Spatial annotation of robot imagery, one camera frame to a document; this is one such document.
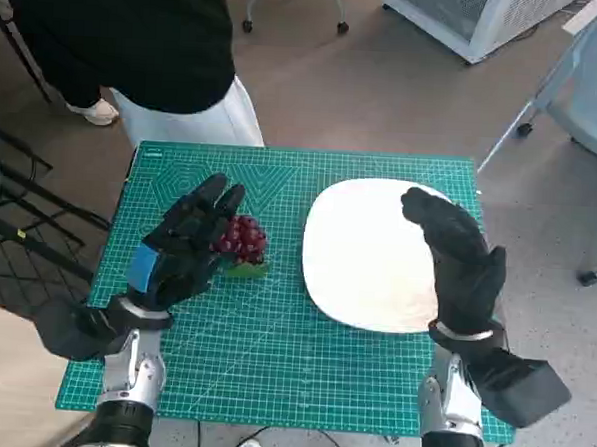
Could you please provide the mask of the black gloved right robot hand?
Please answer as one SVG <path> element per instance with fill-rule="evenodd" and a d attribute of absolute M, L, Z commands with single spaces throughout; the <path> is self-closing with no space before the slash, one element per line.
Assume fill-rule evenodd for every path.
<path fill-rule="evenodd" d="M 401 202 L 432 254 L 440 323 L 461 335 L 488 331 L 506 280 L 506 250 L 489 248 L 476 220 L 448 200 L 412 187 Z"/>

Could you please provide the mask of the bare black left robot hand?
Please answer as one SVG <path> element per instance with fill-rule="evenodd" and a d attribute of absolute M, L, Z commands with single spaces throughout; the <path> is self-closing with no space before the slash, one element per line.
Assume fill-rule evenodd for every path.
<path fill-rule="evenodd" d="M 209 288 L 220 260 L 214 250 L 245 197 L 223 173 L 182 195 L 136 247 L 127 271 L 129 300 L 148 311 L 167 311 Z"/>

